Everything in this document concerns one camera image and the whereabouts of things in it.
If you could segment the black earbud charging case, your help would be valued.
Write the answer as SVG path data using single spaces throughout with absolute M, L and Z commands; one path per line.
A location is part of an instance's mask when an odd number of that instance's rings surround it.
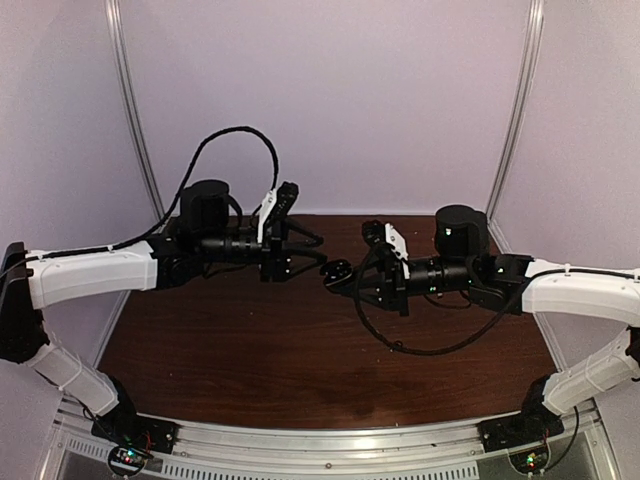
M 352 280 L 353 266 L 344 259 L 332 260 L 324 264 L 319 273 L 323 277 L 323 285 L 333 288 Z

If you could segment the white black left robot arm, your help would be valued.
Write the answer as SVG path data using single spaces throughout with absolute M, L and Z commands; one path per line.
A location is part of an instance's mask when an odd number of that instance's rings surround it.
M 43 311 L 59 302 L 120 291 L 165 290 L 212 276 L 215 264 L 255 265 L 263 282 L 285 282 L 300 271 L 295 257 L 319 267 L 324 240 L 289 216 L 299 188 L 285 182 L 267 192 L 254 220 L 245 219 L 230 187 L 201 180 L 178 197 L 179 213 L 160 232 L 130 246 L 78 252 L 28 251 L 9 245 L 1 266 L 1 357 L 25 364 L 104 417 L 123 444 L 137 442 L 144 424 L 126 406 L 123 388 L 63 347 L 44 327 Z

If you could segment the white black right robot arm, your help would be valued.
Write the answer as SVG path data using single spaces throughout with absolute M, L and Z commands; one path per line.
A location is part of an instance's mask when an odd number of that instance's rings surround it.
M 639 378 L 639 273 L 556 264 L 528 255 L 490 252 L 485 213 L 465 205 L 440 208 L 435 215 L 436 256 L 412 260 L 404 237 L 389 223 L 366 222 L 362 234 L 369 251 L 356 268 L 330 274 L 327 289 L 357 305 L 365 328 L 391 350 L 434 357 L 459 351 L 488 333 L 506 315 L 565 313 L 623 323 L 624 329 L 599 351 L 576 365 L 531 385 L 523 412 L 513 419 L 519 440 L 535 440 L 559 417 L 600 392 Z M 452 346 L 409 348 L 391 341 L 368 320 L 367 302 L 405 316 L 412 296 L 460 292 L 494 312 L 480 330 Z

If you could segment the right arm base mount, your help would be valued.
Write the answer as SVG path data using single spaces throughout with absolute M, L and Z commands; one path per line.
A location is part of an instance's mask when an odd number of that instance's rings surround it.
M 543 406 L 543 391 L 549 375 L 534 381 L 518 413 L 481 421 L 477 428 L 485 452 L 543 442 L 564 432 L 559 415 Z

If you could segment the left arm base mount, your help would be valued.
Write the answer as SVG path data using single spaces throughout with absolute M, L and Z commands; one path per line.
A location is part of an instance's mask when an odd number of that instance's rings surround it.
M 109 376 L 118 403 L 103 415 L 94 415 L 91 434 L 137 450 L 171 454 L 178 426 L 167 420 L 140 415 L 119 380 Z

